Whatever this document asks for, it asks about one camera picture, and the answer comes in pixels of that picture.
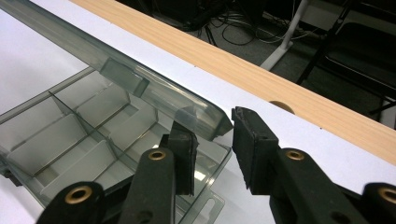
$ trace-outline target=dark floor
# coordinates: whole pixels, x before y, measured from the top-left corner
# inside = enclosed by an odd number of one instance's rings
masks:
[[[260,41],[258,38],[255,38],[244,46],[237,46],[229,43],[226,39],[235,43],[246,43],[252,38],[252,33],[248,32],[246,29],[227,26],[227,24],[222,24],[220,27],[215,27],[215,25],[221,25],[221,22],[216,19],[212,19],[212,22],[208,24],[208,27],[213,34],[213,39],[220,49],[224,49],[231,54],[258,66],[260,66],[281,43],[279,41],[268,44]],[[286,31],[285,28],[282,30],[282,27],[279,28],[279,25],[275,25],[273,21],[262,22],[261,28],[272,33],[280,33],[279,36],[282,36]],[[205,28],[198,32],[191,32],[190,34],[208,42]],[[301,31],[299,34],[295,35],[306,35],[306,33]],[[308,35],[293,40],[293,46],[276,64],[271,72],[287,80],[296,82],[316,52],[321,37],[323,36]],[[328,74],[319,68],[314,68],[309,79],[306,80],[302,86],[333,100],[340,105],[344,105],[345,107],[361,113],[364,116],[371,119],[378,119],[378,115],[370,116],[368,114],[368,111],[379,107],[381,104],[378,97],[373,96],[371,93],[363,91],[338,77]]]

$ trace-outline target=black cable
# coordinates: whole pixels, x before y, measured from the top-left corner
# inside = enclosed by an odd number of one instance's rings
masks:
[[[271,36],[268,36],[268,37],[260,37],[260,36],[258,35],[258,31],[262,31],[262,29],[257,28],[256,33],[255,33],[255,34],[256,34],[256,37],[257,37],[258,39],[260,39],[260,40],[270,40],[270,39],[274,39],[274,38],[277,38],[278,35],[280,35],[281,33],[284,32],[283,29],[279,29],[279,30],[277,31],[276,34],[271,34]]]
[[[245,43],[235,43],[235,42],[229,40],[229,39],[225,36],[226,30],[227,30],[230,26],[233,26],[233,27],[236,27],[236,28],[244,28],[246,31],[252,32],[253,35],[252,35],[251,39],[249,39],[248,42],[245,42]],[[250,42],[252,42],[252,41],[256,38],[255,35],[254,35],[254,31],[252,31],[251,29],[248,29],[246,26],[240,25],[240,23],[237,23],[237,22],[232,22],[232,23],[227,24],[227,26],[224,27],[224,29],[223,29],[223,31],[222,31],[222,33],[221,33],[221,36],[224,38],[225,41],[227,41],[227,42],[230,43],[230,44],[236,45],[236,46],[245,46],[245,45],[249,44]]]
[[[213,46],[217,47],[218,45],[216,44],[215,38],[213,37],[212,31],[210,30],[208,25],[205,25],[205,30],[206,30],[207,39],[209,40],[209,44],[212,44]]]
[[[202,28],[198,30],[197,37],[198,37],[198,38],[201,38],[201,35],[202,35]]]
[[[228,16],[229,16],[229,13],[230,13],[230,10],[227,8],[227,11],[226,11],[226,13],[227,13],[227,15],[226,15],[226,19],[224,20],[224,21],[221,21],[220,19],[219,19],[219,17],[217,17],[216,19],[218,20],[218,21],[220,21],[221,22],[221,24],[220,25],[215,25],[215,23],[213,23],[213,21],[212,20],[210,20],[210,23],[214,26],[214,27],[216,27],[216,28],[220,28],[222,25],[224,25],[225,23],[226,23],[226,21],[227,21],[227,18],[228,18]]]
[[[213,16],[218,15],[223,9],[225,4],[229,0],[219,0],[211,4],[209,8],[201,12],[198,16],[186,22],[186,25],[190,26],[191,29],[197,30],[200,27],[205,26]]]

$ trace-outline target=plastic compartment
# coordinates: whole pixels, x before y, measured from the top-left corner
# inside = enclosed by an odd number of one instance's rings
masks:
[[[160,144],[174,121],[95,71],[61,86],[0,125],[2,155],[43,205],[75,182],[107,189],[133,175],[140,156]],[[222,207],[208,187],[230,149],[200,136],[198,142],[194,196],[177,196],[177,222],[189,211],[197,215],[202,195]]]

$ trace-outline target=brass rivet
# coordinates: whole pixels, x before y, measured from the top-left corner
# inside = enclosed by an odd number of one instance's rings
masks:
[[[390,203],[396,203],[396,190],[389,188],[380,188],[378,190],[379,195]]]
[[[64,200],[66,203],[75,204],[82,203],[92,195],[92,189],[88,186],[80,186],[72,189],[67,193]]]
[[[287,151],[286,156],[295,161],[302,161],[304,159],[303,153],[294,150]]]
[[[148,157],[153,161],[160,161],[165,158],[166,154],[163,151],[153,151],[151,152]]]

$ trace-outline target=chair leg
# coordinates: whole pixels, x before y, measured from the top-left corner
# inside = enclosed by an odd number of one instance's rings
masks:
[[[379,108],[377,108],[377,109],[375,109],[375,110],[370,111],[369,113],[370,113],[371,115],[373,115],[373,114],[379,113],[379,112],[381,112],[381,111],[383,111],[383,110],[386,110],[386,109],[388,109],[388,108],[391,108],[391,107],[393,107],[393,106],[396,106],[396,101],[394,101],[394,102],[392,102],[392,103],[390,103],[390,104],[387,104],[387,105],[383,105],[383,106],[381,106],[381,107],[379,107]]]
[[[306,68],[304,69],[304,71],[301,73],[300,77],[297,80],[297,84],[301,85],[303,83],[304,80],[306,80],[309,76],[309,74],[311,73],[312,69],[314,69],[315,64],[318,62],[318,59],[316,59],[314,57],[314,59],[312,59],[309,64],[306,66]]]

